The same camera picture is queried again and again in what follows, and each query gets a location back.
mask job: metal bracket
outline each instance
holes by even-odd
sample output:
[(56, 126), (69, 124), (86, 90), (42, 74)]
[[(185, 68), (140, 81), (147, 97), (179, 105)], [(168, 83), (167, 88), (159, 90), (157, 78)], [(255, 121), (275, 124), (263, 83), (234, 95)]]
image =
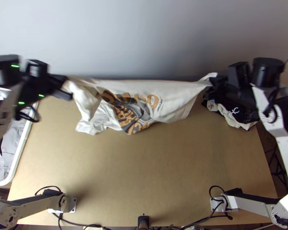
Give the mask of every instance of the metal bracket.
[[(63, 212), (74, 213), (76, 211), (76, 206), (77, 206), (77, 199), (67, 197), (66, 207)], [(54, 209), (48, 209), (48, 212), (49, 213), (63, 213), (60, 210), (54, 210)]]
[[(214, 197), (214, 198), (217, 200), (224, 200), (223, 197)], [(215, 209), (215, 207), (218, 206), (219, 203), (220, 203), (220, 201), (210, 199), (211, 211), (213, 211)], [(238, 212), (239, 211), (239, 209), (232, 209), (230, 207), (230, 202), (229, 202), (227, 208), (229, 208), (230, 210), (226, 210), (226, 203), (224, 203), (224, 204), (220, 205), (215, 211), (216, 212)]]

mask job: printed graphic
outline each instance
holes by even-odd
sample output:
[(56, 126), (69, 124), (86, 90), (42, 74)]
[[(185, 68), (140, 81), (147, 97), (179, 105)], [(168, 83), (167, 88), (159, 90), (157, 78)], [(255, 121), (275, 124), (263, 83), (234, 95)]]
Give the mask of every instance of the printed graphic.
[(135, 94), (112, 94), (106, 90), (101, 98), (114, 106), (114, 110), (121, 128), (127, 134), (135, 134), (148, 128), (154, 121), (153, 113), (159, 111), (163, 104), (163, 99), (155, 94), (147, 97)]

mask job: table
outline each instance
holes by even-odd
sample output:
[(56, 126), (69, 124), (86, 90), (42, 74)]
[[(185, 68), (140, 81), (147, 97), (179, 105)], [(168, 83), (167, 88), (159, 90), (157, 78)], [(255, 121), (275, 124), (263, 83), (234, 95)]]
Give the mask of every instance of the table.
[[(153, 226), (181, 226), (209, 216), (212, 185), (276, 198), (256, 128), (230, 127), (199, 100), (187, 119), (156, 123), (131, 136), (76, 132), (80, 113), (74, 102), (46, 98), (39, 112), (41, 123), (31, 129), (9, 200), (56, 185), (78, 198), (76, 212), (65, 219), (111, 227), (136, 226), (143, 214)], [(270, 222), (246, 211), (232, 216), (232, 221), (214, 218), (205, 224)], [(58, 220), (43, 211), (18, 223), (57, 225)]]

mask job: white wall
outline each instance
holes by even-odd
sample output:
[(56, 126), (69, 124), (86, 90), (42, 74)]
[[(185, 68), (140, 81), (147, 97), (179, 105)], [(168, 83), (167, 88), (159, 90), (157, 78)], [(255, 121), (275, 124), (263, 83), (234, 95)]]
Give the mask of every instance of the white wall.
[(0, 0), (0, 54), (51, 72), (177, 77), (288, 57), (288, 0)]

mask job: crumpled fabric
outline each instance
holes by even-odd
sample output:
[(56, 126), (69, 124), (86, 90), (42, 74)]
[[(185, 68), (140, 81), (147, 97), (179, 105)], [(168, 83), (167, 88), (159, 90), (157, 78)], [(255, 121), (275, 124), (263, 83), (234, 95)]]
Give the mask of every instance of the crumpled fabric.
[(82, 115), (76, 131), (95, 135), (111, 128), (135, 134), (154, 122), (186, 118), (196, 96), (216, 76), (210, 73), (197, 82), (77, 78), (63, 88), (73, 93)]
[(251, 123), (243, 124), (243, 123), (237, 122), (234, 116), (228, 110), (226, 110), (226, 108), (222, 104), (216, 104), (212, 100), (207, 101), (207, 108), (212, 112), (219, 111), (221, 115), (224, 116), (228, 125), (235, 127), (235, 128), (242, 127), (243, 129), (248, 131), (251, 127), (253, 127), (257, 123), (257, 122), (251, 122)]

